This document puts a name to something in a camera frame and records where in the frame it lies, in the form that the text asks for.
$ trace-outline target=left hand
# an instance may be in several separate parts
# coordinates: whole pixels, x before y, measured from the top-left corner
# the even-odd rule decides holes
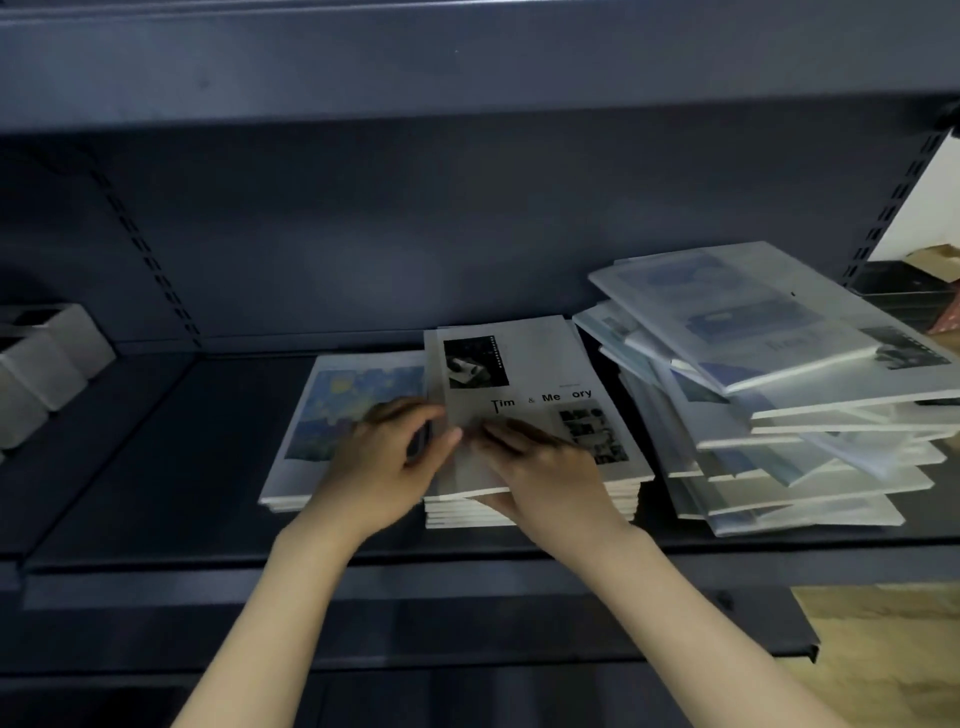
[[[357,548],[402,518],[463,437],[460,427],[452,427],[407,462],[414,435],[443,413],[441,405],[419,397],[374,406],[337,446],[317,491],[288,527],[329,531]]]

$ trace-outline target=black and white photo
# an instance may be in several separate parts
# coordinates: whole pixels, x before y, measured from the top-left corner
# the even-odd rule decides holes
[[[597,465],[622,463],[630,458],[617,440],[613,427],[595,401],[578,402],[577,407],[562,404],[557,408],[569,439],[593,455]]]
[[[444,341],[444,359],[450,389],[482,389],[510,384],[493,336]]]
[[[933,349],[898,328],[872,327],[861,330],[880,342],[880,348],[876,350],[876,360],[887,369],[916,369],[949,364],[948,360]]]

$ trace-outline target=dark gray shelf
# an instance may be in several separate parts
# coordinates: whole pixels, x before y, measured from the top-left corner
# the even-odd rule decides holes
[[[193,357],[114,362],[0,466],[0,559],[30,553]]]
[[[9,5],[7,133],[960,87],[951,0]]]
[[[709,596],[771,653],[816,656],[817,636],[789,590]],[[3,597],[0,688],[4,678],[13,675],[201,671],[239,611],[239,605],[24,611],[15,598]],[[330,605],[313,669],[641,659],[607,608],[592,595],[361,600]]]
[[[27,562],[31,608],[239,603],[290,516],[256,504],[311,357],[193,366]],[[615,371],[595,366],[649,451]],[[960,493],[951,459],[932,491],[897,498],[900,528],[817,527],[716,539],[676,519],[662,485],[637,523],[702,588],[874,583],[960,576]],[[338,599],[582,594],[515,528],[427,531],[423,513],[369,539]]]

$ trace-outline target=gray container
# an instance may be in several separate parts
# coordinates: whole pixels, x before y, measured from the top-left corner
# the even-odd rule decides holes
[[[86,379],[46,331],[0,335],[0,366],[56,412],[79,395]]]
[[[47,331],[87,379],[116,359],[106,337],[79,303],[0,306],[0,324],[2,332]]]
[[[47,410],[6,368],[0,367],[0,449],[15,448],[47,421]]]

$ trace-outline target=cardboard box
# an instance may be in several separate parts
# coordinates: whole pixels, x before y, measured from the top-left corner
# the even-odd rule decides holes
[[[952,245],[923,248],[908,255],[903,262],[947,283],[960,279],[960,250]]]

